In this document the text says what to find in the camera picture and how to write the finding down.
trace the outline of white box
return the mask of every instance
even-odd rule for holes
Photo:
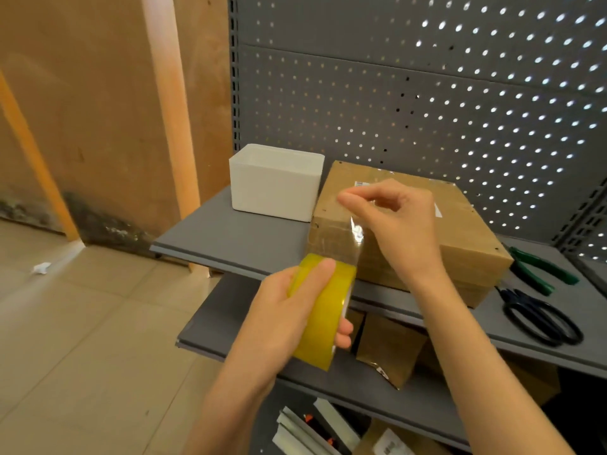
[[[312,220],[325,155],[247,144],[230,158],[232,207]]]

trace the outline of wooden post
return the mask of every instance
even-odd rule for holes
[[[156,87],[179,214],[182,219],[200,206],[192,133],[173,0],[141,0],[154,63]]]
[[[19,140],[21,150],[26,155],[27,162],[34,171],[34,175],[38,183],[40,183],[44,195],[57,214],[65,236],[70,241],[79,240],[78,229],[65,205],[65,201],[63,201],[63,197],[53,176],[50,174],[46,161],[36,144],[34,134],[32,134],[26,117],[21,112],[19,103],[17,103],[2,70],[0,70],[0,106],[2,106],[4,116],[15,133],[15,137]]]

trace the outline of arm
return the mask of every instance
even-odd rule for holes
[[[367,221],[385,258],[418,302],[472,451],[573,454],[449,279],[436,239],[432,194],[388,180],[347,189],[338,200]],[[369,201],[396,213],[386,214]]]
[[[329,282],[335,261],[324,259],[287,298],[297,268],[268,276],[251,302],[222,370],[202,404],[183,455],[224,455],[247,452],[251,428],[276,375],[291,358],[314,306]],[[350,346],[352,324],[342,319],[335,337]]]

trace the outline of yellow tape roll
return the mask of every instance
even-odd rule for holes
[[[289,297],[304,282],[312,268],[318,265],[322,259],[323,257],[320,255],[309,253],[302,260],[299,264],[299,271],[289,289]],[[333,342],[338,330],[339,319],[345,315],[350,302],[350,293],[355,277],[355,266],[337,262],[335,273],[327,287],[316,299],[302,339],[295,353],[293,353],[294,357],[324,371],[329,370],[335,352]]]

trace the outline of right hand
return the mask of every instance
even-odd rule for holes
[[[430,191],[388,179],[345,189],[337,199],[368,223],[384,257],[407,286],[445,274]],[[386,214],[376,206],[396,214]]]

